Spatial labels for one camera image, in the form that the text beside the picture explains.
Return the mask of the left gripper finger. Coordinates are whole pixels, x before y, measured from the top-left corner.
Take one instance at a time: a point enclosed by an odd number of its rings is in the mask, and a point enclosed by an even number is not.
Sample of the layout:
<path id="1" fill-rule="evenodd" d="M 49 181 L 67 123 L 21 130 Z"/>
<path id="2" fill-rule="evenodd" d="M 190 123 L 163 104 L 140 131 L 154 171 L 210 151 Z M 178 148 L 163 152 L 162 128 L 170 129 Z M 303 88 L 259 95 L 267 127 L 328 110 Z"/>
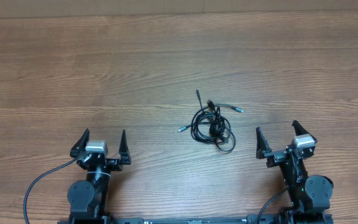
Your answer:
<path id="1" fill-rule="evenodd" d="M 119 145 L 119 155 L 121 157 L 121 164 L 131 165 L 131 155 L 127 146 L 126 130 L 122 130 L 121 141 Z"/>
<path id="2" fill-rule="evenodd" d="M 81 151 L 85 150 L 86 144 L 89 141 L 90 131 L 86 129 L 80 139 L 70 149 L 70 157 L 78 157 Z"/>

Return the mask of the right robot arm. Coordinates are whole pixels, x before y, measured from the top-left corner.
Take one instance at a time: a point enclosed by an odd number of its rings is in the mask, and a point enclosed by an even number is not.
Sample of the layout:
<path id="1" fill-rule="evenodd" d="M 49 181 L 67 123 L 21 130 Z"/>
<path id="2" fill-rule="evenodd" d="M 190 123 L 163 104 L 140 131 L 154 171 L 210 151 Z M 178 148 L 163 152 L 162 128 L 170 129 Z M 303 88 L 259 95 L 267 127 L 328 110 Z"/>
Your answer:
<path id="1" fill-rule="evenodd" d="M 266 159 L 268 168 L 278 166 L 283 175 L 285 188 L 270 198 L 260 209 L 257 223 L 332 223 L 330 208 L 333 181 L 323 175 L 308 175 L 304 160 L 314 155 L 318 140 L 297 120 L 291 124 L 295 137 L 284 149 L 273 151 L 260 127 L 256 128 L 256 158 Z M 282 207 L 276 215 L 264 215 L 265 209 L 278 197 L 288 193 L 291 205 Z"/>

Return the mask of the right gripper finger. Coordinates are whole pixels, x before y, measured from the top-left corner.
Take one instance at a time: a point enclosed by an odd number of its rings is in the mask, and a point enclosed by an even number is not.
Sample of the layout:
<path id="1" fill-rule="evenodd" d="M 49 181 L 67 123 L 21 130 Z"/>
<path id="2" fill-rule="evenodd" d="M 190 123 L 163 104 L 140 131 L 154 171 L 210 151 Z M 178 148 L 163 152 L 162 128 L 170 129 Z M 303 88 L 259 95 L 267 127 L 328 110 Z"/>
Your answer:
<path id="1" fill-rule="evenodd" d="M 293 126 L 295 134 L 297 136 L 309 134 L 313 138 L 315 143 L 318 142 L 318 140 L 312 134 L 310 134 L 297 120 L 293 120 L 291 125 Z"/>
<path id="2" fill-rule="evenodd" d="M 264 159 L 268 153 L 271 153 L 272 150 L 266 138 L 264 137 L 260 127 L 256 128 L 256 136 L 257 136 L 256 158 Z"/>

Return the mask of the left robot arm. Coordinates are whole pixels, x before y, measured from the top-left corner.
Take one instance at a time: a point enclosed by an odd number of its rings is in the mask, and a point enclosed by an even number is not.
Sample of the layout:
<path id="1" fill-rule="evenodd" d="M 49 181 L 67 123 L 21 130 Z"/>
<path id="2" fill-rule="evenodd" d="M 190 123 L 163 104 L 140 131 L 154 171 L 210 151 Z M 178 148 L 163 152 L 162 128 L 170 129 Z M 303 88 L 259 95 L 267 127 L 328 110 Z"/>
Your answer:
<path id="1" fill-rule="evenodd" d="M 125 131 L 121 134 L 119 158 L 109 158 L 107 154 L 106 142 L 90 140 L 89 129 L 70 149 L 70 157 L 87 171 L 85 180 L 74 182 L 68 189 L 70 223 L 114 223 L 113 215 L 106 211 L 106 204 L 111 173 L 131 164 Z"/>

